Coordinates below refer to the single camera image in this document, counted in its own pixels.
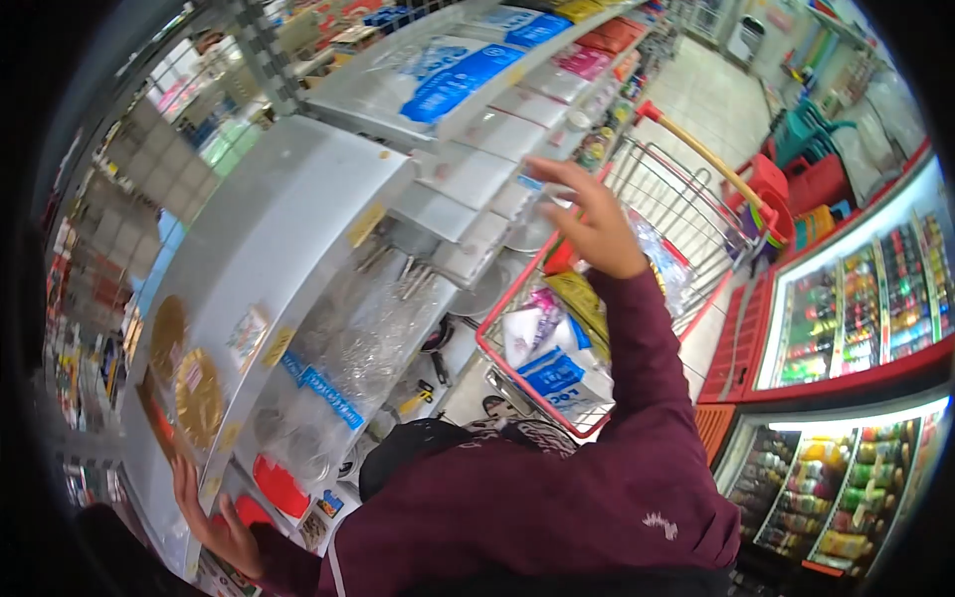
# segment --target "maroon hoodie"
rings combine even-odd
[[[716,491],[656,280],[591,282],[607,307],[617,402],[597,441],[567,459],[493,438],[414,461],[339,523],[325,558],[256,524],[260,584],[286,597],[364,597],[501,567],[732,564],[739,510]]]

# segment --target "cart handle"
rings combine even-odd
[[[642,103],[640,107],[637,108],[637,114],[641,117],[648,117],[650,120],[660,124],[660,126],[673,133],[685,144],[689,145],[693,151],[703,156],[704,160],[708,161],[712,167],[716,168],[717,172],[722,174],[727,181],[732,183],[732,185],[739,190],[739,192],[743,195],[743,198],[750,203],[753,209],[758,211],[761,215],[764,214],[766,211],[765,203],[763,203],[763,200],[759,199],[759,196],[753,192],[750,186],[746,184],[743,179],[739,178],[739,175],[733,172],[731,168],[724,163],[724,161],[707,149],[703,143],[696,140],[690,133],[685,131],[678,124],[665,117],[663,112],[660,111],[660,108],[654,106],[652,101],[647,100]]]

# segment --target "pink package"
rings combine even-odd
[[[554,56],[554,61],[565,71],[588,81],[594,80],[610,66],[609,55],[577,44],[570,44],[566,51]]]

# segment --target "sleeve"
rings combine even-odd
[[[283,597],[312,597],[317,593],[322,558],[308,553],[270,524],[255,522],[249,530],[259,545],[265,569],[256,585]]]
[[[647,269],[628,280],[596,270],[587,277],[606,304],[610,375],[617,403],[598,441],[619,436],[628,421],[651,407],[663,407],[660,415],[667,425],[679,425],[696,434],[680,341],[673,334],[653,271]]]

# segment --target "hand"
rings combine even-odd
[[[179,505],[193,536],[248,578],[262,578],[265,571],[259,557],[259,546],[255,543],[252,532],[239,520],[232,500],[226,494],[219,497],[219,508],[226,525],[215,524],[205,516],[199,506],[196,467],[181,455],[176,455],[172,465],[176,504]]]
[[[531,168],[531,178],[565,184],[577,192],[565,199],[584,209],[586,223],[555,204],[543,205],[542,211],[581,257],[606,275],[621,280],[647,269],[647,257],[640,250],[610,189],[571,161],[545,158],[527,158],[526,161]]]

